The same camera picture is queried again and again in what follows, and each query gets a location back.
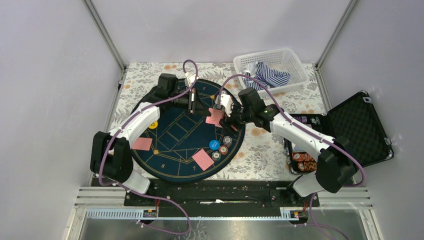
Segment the grey chip stack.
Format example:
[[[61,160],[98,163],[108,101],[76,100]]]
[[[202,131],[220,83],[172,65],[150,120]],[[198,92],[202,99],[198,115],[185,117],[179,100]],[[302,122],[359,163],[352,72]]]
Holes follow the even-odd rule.
[[[230,136],[224,136],[222,139],[222,144],[229,147],[232,144],[232,138]]]

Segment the red card seat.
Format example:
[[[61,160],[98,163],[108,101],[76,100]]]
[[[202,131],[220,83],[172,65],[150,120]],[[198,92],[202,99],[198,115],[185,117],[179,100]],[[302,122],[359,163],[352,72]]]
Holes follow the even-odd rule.
[[[203,171],[206,171],[214,164],[214,160],[208,155],[208,153],[204,149],[200,149],[199,151],[197,151],[192,156],[192,159]]]
[[[152,138],[138,137],[131,148],[137,151],[149,151],[151,149],[152,141]]]
[[[225,115],[224,110],[209,108],[208,109],[210,116],[207,116],[205,119],[206,124],[214,125],[215,127],[222,128],[220,121]]]

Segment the red playing card deck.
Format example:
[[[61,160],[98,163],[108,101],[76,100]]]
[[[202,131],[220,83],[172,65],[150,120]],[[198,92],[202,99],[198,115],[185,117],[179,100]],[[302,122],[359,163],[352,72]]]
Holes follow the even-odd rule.
[[[195,111],[195,89],[192,88],[188,94],[188,112],[193,114]]]

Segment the green blue 50 chip stack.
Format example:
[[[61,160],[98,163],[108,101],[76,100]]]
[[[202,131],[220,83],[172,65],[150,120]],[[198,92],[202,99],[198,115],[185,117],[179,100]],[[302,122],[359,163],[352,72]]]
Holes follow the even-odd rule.
[[[221,159],[222,155],[221,155],[221,153],[219,151],[214,151],[211,154],[211,157],[212,157],[212,159],[213,159],[214,162],[217,162],[217,161],[219,161]]]

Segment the yellow big blind button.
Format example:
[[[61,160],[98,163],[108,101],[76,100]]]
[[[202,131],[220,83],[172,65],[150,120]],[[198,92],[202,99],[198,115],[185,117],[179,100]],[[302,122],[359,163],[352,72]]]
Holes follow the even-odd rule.
[[[149,129],[156,129],[157,127],[158,127],[158,122],[157,121],[155,121],[155,122],[153,122],[152,124],[150,124],[149,126],[148,126],[148,128]]]

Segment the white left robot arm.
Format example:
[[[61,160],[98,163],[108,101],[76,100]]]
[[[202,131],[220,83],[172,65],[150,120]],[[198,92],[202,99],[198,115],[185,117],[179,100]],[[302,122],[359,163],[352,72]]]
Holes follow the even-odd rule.
[[[209,114],[194,89],[197,79],[194,73],[185,73],[184,80],[162,73],[157,85],[142,97],[123,124],[94,135],[89,168],[98,174],[101,185],[106,185],[103,177],[107,177],[127,191],[136,192],[135,197],[142,205],[154,202],[155,192],[149,188],[150,181],[134,169],[132,147],[140,135],[170,109]]]

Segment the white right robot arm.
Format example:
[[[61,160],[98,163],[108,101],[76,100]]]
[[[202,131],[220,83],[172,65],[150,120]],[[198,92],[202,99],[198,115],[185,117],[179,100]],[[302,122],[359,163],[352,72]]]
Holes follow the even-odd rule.
[[[220,124],[226,131],[233,134],[235,128],[254,123],[301,147],[317,163],[315,171],[291,183],[286,193],[291,205],[301,205],[313,193],[337,193],[358,171],[355,159],[346,151],[350,142],[345,137],[334,138],[307,127],[276,103],[266,105],[253,88],[243,89],[238,97],[241,103],[234,103],[229,94],[222,92],[216,97],[216,107],[225,111]]]

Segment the blue small blind button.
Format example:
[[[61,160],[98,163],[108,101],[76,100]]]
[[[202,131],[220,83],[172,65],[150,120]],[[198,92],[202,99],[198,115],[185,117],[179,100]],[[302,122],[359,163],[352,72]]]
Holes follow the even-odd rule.
[[[216,140],[216,139],[211,140],[211,141],[209,142],[209,148],[210,148],[211,150],[213,150],[213,151],[218,150],[218,149],[220,148],[220,146],[221,146],[221,143],[220,143],[218,140]]]

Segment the red card bottom seat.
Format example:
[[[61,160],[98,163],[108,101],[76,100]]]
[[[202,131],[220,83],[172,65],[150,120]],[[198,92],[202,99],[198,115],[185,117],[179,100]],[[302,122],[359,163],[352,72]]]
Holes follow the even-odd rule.
[[[197,151],[192,156],[192,159],[203,171],[206,171],[214,164],[214,160],[208,155],[208,153],[204,149],[200,149],[199,151]]]

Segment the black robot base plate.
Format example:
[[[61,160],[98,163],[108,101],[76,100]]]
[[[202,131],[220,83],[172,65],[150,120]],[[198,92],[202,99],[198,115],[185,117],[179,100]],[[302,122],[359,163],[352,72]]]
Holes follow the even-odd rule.
[[[279,217],[280,209],[306,211],[319,207],[318,196],[296,196],[287,190],[288,181],[266,180],[202,180],[176,185],[151,179],[147,195],[154,200],[127,193],[120,187],[100,187],[92,202],[97,206],[152,207],[159,217],[183,217],[182,211],[168,202],[172,200],[189,217],[203,218],[258,218]]]

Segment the red chip stack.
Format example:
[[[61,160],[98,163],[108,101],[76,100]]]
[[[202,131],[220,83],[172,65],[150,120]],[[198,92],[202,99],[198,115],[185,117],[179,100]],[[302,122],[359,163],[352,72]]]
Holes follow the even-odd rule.
[[[226,145],[221,145],[221,146],[219,147],[218,151],[220,152],[220,154],[221,154],[222,156],[225,156],[225,155],[227,155],[227,154],[228,154],[229,149],[228,149],[228,147],[227,147]]]

